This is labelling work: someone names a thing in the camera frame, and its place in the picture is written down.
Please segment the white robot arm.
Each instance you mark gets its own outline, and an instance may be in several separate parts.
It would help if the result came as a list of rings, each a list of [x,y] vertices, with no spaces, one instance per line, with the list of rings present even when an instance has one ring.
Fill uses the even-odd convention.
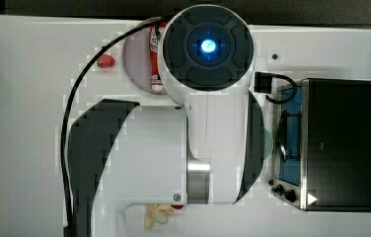
[[[73,123],[65,237],[126,237],[133,205],[235,204],[259,177],[264,124],[245,21],[186,8],[167,21],[157,60],[167,105],[103,99]]]

